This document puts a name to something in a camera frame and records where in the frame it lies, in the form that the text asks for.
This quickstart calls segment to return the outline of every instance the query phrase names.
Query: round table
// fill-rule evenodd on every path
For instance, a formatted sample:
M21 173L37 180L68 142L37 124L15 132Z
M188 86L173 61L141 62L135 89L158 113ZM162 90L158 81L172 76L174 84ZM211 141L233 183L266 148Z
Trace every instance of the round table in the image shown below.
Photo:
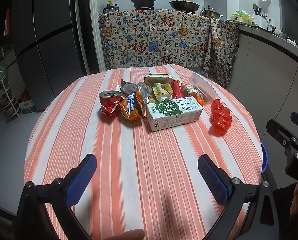
M101 91L116 90L121 78L138 83L150 73L168 73L187 82L193 72L164 65L82 77L48 106L29 138L24 181L35 185L65 177L88 153L97 157L97 170L72 207L93 239L142 228L148 240L201 240L223 210L198 171L202 154L230 177L248 184L260 182L262 150L252 116L209 79L231 110L232 126L223 136L210 130L211 104L204 106L197 122L157 132L151 132L145 120L131 122L122 115L101 113ZM244 204L234 232L247 207ZM60 239L65 239L50 205L47 210Z

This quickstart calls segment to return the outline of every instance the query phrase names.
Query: red can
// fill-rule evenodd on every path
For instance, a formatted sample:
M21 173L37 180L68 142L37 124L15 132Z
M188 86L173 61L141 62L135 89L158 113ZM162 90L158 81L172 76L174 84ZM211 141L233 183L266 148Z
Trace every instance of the red can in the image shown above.
M101 112L104 115L118 115L120 113L121 92L116 90L106 90L99 94Z

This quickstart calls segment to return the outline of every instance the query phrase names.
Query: green label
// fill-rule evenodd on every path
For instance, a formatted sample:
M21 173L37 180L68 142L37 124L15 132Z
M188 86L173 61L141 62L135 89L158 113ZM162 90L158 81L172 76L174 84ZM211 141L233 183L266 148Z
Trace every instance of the green label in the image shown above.
M179 106L173 101L157 102L155 104L156 104L156 109L160 113L165 114L165 116L183 114Z

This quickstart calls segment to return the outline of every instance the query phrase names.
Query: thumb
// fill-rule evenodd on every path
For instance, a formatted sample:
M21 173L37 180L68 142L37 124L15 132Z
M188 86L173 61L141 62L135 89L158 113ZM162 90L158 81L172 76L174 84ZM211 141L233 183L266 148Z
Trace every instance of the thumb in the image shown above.
M118 236L112 236L105 240L142 240L145 237L145 231L142 229L134 229L126 231Z

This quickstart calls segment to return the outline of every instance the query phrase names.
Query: cloth with chinese characters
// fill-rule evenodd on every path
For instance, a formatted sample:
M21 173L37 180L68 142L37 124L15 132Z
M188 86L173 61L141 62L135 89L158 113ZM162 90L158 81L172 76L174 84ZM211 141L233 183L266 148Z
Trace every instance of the cloth with chinese characters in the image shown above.
M100 15L107 70L177 64L222 87L237 50L236 22L175 10L133 10Z

